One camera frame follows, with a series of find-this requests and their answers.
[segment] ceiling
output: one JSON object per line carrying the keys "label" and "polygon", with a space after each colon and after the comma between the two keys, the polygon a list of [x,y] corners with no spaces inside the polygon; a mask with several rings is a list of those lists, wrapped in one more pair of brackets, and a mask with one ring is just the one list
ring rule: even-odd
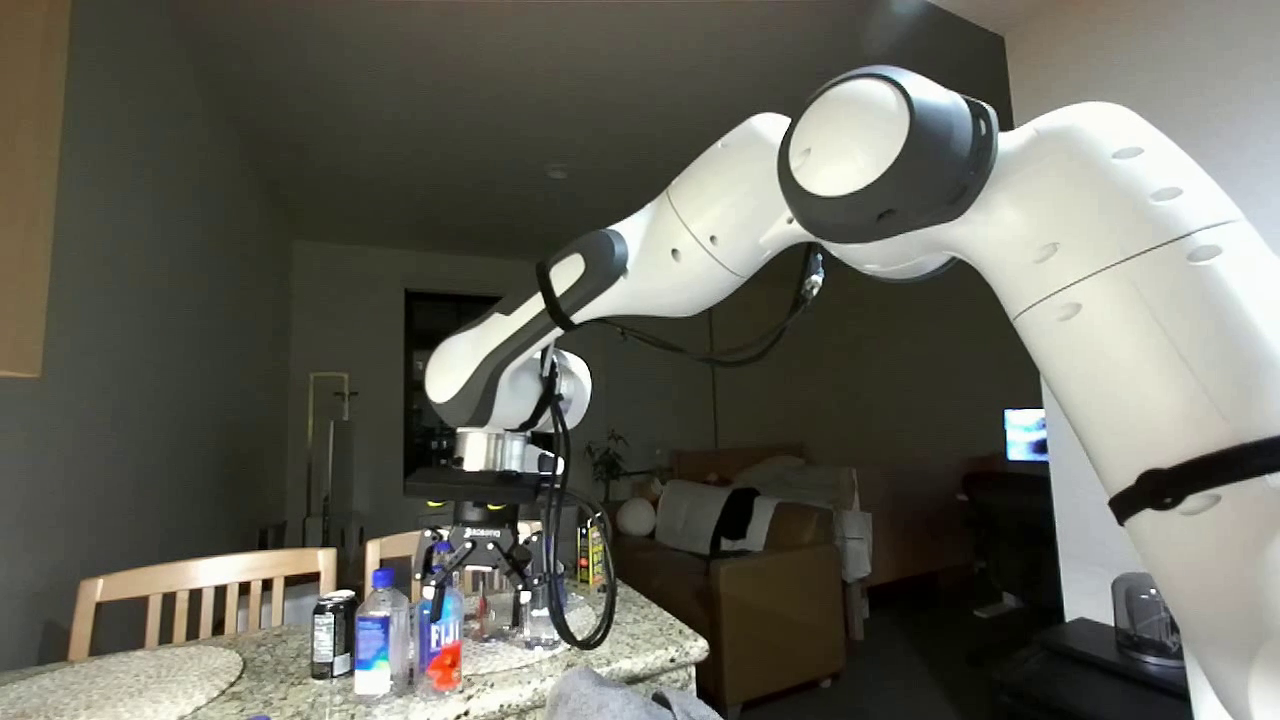
{"label": "ceiling", "polygon": [[172,7],[297,238],[546,256],[747,113],[795,113],[873,59],[1008,104],[998,35],[928,0]]}

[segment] couch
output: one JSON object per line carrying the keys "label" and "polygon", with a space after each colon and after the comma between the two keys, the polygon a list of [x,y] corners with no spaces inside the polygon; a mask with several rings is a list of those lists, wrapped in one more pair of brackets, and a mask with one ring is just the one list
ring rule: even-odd
{"label": "couch", "polygon": [[846,665],[835,525],[823,508],[776,502],[758,553],[697,556],[657,534],[614,534],[613,556],[625,583],[706,635],[697,686],[725,716]]}

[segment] can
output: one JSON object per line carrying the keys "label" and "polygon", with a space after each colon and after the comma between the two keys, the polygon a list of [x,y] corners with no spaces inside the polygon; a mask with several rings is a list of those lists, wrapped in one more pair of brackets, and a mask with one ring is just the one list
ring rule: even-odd
{"label": "can", "polygon": [[350,676],[350,608],[357,591],[318,591],[312,608],[312,676],[337,681]]}

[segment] monitor screen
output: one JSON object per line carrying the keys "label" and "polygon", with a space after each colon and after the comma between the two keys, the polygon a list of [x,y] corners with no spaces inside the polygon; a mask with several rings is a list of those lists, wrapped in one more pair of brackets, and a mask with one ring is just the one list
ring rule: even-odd
{"label": "monitor screen", "polygon": [[1049,464],[1042,408],[1004,408],[1004,461],[1008,464]]}

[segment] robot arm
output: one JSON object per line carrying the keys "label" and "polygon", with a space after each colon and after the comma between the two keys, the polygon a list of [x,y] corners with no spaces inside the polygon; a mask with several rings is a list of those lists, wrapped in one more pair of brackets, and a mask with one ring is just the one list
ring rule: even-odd
{"label": "robot arm", "polygon": [[[705,313],[793,245],[885,278],[970,265],[1218,705],[1280,707],[1280,259],[1116,104],[997,130],[984,104],[925,75],[835,75],[795,121],[732,126],[649,208],[566,245],[538,291],[445,338],[428,396],[455,427],[527,427],[538,384],[520,377],[558,331]],[[585,396],[587,380],[565,390],[566,424]]]}

